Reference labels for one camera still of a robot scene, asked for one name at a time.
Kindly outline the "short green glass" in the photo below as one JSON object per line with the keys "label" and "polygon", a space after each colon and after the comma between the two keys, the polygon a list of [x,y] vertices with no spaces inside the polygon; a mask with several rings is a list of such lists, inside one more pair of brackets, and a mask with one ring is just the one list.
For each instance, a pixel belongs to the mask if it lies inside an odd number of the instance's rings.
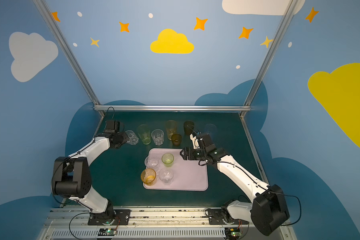
{"label": "short green glass", "polygon": [[165,153],[162,155],[162,162],[165,167],[171,167],[174,163],[175,157],[171,153]]}

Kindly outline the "short yellow amber glass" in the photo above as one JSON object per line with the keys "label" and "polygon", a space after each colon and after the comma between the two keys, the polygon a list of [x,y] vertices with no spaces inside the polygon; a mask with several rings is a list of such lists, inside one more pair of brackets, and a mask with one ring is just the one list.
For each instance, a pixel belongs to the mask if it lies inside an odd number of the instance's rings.
{"label": "short yellow amber glass", "polygon": [[157,178],[157,173],[152,168],[146,168],[141,173],[141,180],[145,185],[151,186],[155,183]]}

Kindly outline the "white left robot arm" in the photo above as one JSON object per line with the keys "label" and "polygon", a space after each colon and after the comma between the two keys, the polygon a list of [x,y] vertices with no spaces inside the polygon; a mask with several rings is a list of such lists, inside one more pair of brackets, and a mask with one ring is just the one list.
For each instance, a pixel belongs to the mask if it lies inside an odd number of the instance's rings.
{"label": "white left robot arm", "polygon": [[121,122],[106,121],[105,129],[90,143],[67,157],[54,162],[51,180],[52,194],[70,199],[90,211],[89,225],[114,224],[116,213],[113,204],[93,187],[90,165],[108,149],[119,149],[129,140]]}

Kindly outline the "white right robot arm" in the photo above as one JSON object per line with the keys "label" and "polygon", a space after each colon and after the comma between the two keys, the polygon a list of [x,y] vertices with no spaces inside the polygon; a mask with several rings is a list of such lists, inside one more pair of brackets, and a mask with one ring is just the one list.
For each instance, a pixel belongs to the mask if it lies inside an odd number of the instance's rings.
{"label": "white right robot arm", "polygon": [[290,218],[283,190],[270,186],[242,167],[223,148],[217,148],[207,133],[190,134],[193,147],[185,147],[180,155],[185,161],[198,161],[200,166],[212,165],[229,177],[247,196],[249,202],[227,202],[221,207],[223,222],[236,220],[253,223],[256,229],[269,236]]}

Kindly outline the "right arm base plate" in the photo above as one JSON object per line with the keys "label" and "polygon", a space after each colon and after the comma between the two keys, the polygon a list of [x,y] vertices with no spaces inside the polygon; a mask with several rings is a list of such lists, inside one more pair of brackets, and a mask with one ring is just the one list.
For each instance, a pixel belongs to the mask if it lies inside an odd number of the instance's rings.
{"label": "right arm base plate", "polygon": [[232,219],[223,213],[222,209],[206,209],[205,214],[209,221],[209,225],[248,225],[248,221]]}

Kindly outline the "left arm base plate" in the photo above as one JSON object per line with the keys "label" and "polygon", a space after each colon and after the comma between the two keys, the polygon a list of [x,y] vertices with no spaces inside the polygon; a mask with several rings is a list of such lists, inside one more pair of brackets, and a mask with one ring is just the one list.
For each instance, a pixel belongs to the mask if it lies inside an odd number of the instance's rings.
{"label": "left arm base plate", "polygon": [[117,226],[128,225],[131,210],[129,209],[116,209],[113,212],[106,211],[100,214],[90,213],[88,221],[89,226]]}

